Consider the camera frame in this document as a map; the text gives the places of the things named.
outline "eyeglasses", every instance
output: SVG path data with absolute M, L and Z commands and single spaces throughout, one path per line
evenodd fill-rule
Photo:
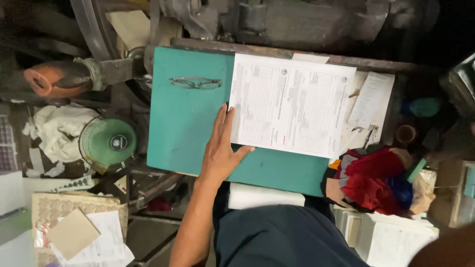
M 181 77 L 170 78 L 171 84 L 184 89 L 203 89 L 210 90 L 221 87 L 223 82 L 216 79 L 207 79 L 202 77 Z

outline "person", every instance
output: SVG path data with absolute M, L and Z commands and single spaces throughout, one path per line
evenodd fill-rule
M 226 110 L 223 104 L 214 122 L 201 174 L 171 251 L 170 267 L 205 266 L 213 226 L 216 264 L 220 267 L 368 266 L 350 250 L 328 204 L 319 199 L 307 199 L 305 207 L 225 207 L 229 183 L 223 181 L 255 150 L 242 146 L 233 152 L 230 137 L 235 111 L 230 108 L 226 114 Z M 474 237 L 475 227 L 470 226 L 448 241 L 439 238 L 422 249 L 410 266 L 473 266 Z

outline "teal clipboard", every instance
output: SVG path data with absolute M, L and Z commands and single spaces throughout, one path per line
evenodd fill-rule
M 234 56 L 155 48 L 147 165 L 198 175 L 206 143 L 221 105 L 229 101 Z M 184 89 L 170 78 L 220 79 L 212 90 Z M 321 197 L 328 159 L 256 148 L 229 181 Z

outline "electric fan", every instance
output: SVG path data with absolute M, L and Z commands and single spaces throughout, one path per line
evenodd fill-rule
M 130 123 L 115 116 L 98 116 L 88 122 L 79 136 L 79 150 L 91 166 L 107 170 L 134 158 L 137 134 Z

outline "hand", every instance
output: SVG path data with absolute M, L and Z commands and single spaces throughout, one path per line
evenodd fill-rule
M 232 107 L 226 115 L 226 104 L 223 104 L 214 121 L 211 139 L 206 144 L 199 180 L 209 182 L 216 188 L 234 171 L 249 152 L 256 149 L 249 145 L 240 147 L 236 153 L 231 149 L 231 127 L 234 112 Z

